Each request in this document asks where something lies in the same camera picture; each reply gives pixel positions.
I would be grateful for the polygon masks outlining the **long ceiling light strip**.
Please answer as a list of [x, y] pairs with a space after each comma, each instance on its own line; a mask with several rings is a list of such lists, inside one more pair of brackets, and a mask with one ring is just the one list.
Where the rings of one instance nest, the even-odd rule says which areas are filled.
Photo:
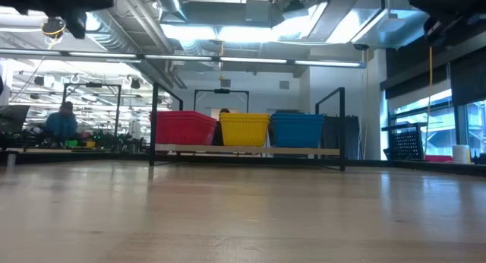
[[333, 60], [298, 60], [298, 59], [266, 59], [233, 56], [204, 56], [204, 55], [169, 55], [169, 54], [134, 54], [114, 52], [75, 52], [42, 49], [9, 49], [0, 48], [0, 55], [41, 56], [41, 57], [69, 57], [73, 59], [106, 59], [122, 61], [178, 61], [178, 62], [233, 62], [268, 65], [292, 65], [332, 68], [365, 68], [365, 62], [343, 62]]

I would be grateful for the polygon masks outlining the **blue plastic basket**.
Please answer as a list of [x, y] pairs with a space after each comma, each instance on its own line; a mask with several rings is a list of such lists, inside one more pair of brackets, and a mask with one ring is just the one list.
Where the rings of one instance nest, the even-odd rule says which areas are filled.
[[271, 122], [274, 147], [318, 148], [322, 122]]
[[291, 112], [275, 112], [270, 116], [271, 119], [322, 119], [322, 114], [307, 114], [307, 113], [291, 113]]
[[323, 117], [321, 116], [280, 116], [280, 117], [271, 117], [271, 122], [279, 122], [279, 123], [322, 123]]

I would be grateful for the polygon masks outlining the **dark grey curtain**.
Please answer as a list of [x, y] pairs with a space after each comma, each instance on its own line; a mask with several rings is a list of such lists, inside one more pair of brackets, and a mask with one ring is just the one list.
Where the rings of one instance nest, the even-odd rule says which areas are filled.
[[[361, 153], [361, 132], [357, 116], [346, 116], [345, 118], [345, 156], [348, 160], [360, 160]], [[339, 149], [340, 131], [342, 126], [340, 124], [340, 117], [324, 116], [323, 129], [321, 138], [321, 147], [329, 149]]]

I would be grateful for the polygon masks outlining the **black metal rig frame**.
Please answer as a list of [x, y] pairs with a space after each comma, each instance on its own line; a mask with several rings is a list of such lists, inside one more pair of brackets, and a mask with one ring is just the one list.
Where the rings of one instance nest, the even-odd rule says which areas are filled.
[[[70, 86], [74, 86], [74, 89], [71, 92], [68, 92], [68, 88]], [[119, 123], [119, 116], [120, 116], [120, 107], [121, 107], [121, 101], [122, 101], [122, 86], [120, 84], [104, 84], [101, 82], [87, 82], [87, 83], [64, 83], [64, 89], [63, 89], [63, 94], [62, 94], [62, 103], [61, 105], [64, 105], [67, 97], [70, 96], [73, 92], [76, 91], [79, 87], [90, 87], [90, 88], [103, 88], [103, 87], [116, 87], [118, 89], [118, 93], [115, 95], [117, 96], [117, 105], [116, 105], [116, 114], [115, 114], [115, 129], [114, 129], [114, 137], [118, 137], [118, 123]]]

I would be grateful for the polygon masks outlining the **dark monitor screen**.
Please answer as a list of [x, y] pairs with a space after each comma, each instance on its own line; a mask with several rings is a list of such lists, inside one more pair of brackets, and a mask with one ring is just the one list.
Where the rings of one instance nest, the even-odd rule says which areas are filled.
[[8, 105], [0, 106], [0, 132], [20, 132], [26, 121], [29, 106]]

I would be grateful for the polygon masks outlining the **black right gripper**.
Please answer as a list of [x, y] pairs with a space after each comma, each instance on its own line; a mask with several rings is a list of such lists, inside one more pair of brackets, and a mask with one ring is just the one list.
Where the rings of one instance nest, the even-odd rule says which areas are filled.
[[[409, 0], [409, 4], [428, 14], [455, 14], [452, 6], [453, 0]], [[432, 15], [424, 23], [424, 35], [427, 40], [437, 40], [449, 34], [456, 24], [456, 18]]]

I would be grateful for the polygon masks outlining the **white paper roll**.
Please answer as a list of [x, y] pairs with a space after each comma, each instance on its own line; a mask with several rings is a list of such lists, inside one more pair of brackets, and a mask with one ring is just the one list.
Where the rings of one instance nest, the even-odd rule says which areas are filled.
[[471, 163], [471, 155], [468, 145], [453, 145], [453, 162], [459, 164]]

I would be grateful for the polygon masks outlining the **black metal wooden shelf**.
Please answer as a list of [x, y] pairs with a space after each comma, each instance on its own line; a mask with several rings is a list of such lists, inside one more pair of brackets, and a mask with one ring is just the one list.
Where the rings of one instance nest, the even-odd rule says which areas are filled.
[[[179, 110], [182, 111], [184, 107], [184, 101], [176, 96], [173, 92], [168, 90], [162, 84], [155, 83], [152, 88], [152, 104], [151, 104], [151, 112], [153, 117], [150, 122], [150, 147], [149, 147], [149, 166], [155, 166], [156, 161], [156, 112], [157, 112], [157, 100], [159, 98], [159, 89], [162, 88], [164, 92], [169, 93], [171, 97], [176, 98], [179, 102]], [[340, 131], [339, 135], [340, 138], [340, 147], [339, 149], [311, 149], [311, 148], [290, 148], [290, 147], [244, 147], [244, 146], [212, 146], [212, 145], [176, 145], [176, 144], [169, 144], [165, 145], [162, 148], [162, 151], [203, 151], [203, 152], [220, 152], [220, 153], [252, 153], [252, 154], [307, 154], [307, 155], [314, 155], [314, 157], [327, 155], [327, 156], [338, 156], [339, 157], [339, 171], [346, 170], [346, 156], [345, 156], [345, 135], [344, 135], [344, 127], [345, 127], [345, 97], [346, 97], [346, 89], [344, 87], [338, 87], [333, 92], [325, 96], [322, 100], [318, 101], [315, 104], [315, 112], [319, 113], [320, 104], [324, 103], [334, 95], [339, 95], [339, 117], [340, 117], [340, 124], [342, 126], [342, 130]]]

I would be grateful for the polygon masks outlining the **person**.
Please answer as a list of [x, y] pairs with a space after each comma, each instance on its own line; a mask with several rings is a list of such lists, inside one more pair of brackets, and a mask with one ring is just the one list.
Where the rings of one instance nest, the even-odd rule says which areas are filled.
[[[223, 113], [230, 113], [229, 109], [223, 108], [219, 111], [219, 116]], [[213, 133], [213, 146], [224, 146], [221, 122], [218, 121]]]
[[67, 101], [60, 106], [58, 112], [48, 116], [43, 129], [47, 137], [52, 138], [54, 142], [63, 144], [66, 140], [77, 135], [78, 123], [73, 108], [73, 103]]

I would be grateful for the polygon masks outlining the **black perforated cart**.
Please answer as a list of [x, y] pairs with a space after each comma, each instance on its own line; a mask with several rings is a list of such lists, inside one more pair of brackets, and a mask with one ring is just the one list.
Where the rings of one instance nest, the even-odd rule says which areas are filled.
[[381, 129], [387, 133], [388, 148], [384, 149], [388, 160], [423, 160], [421, 128], [425, 122], [404, 123]]

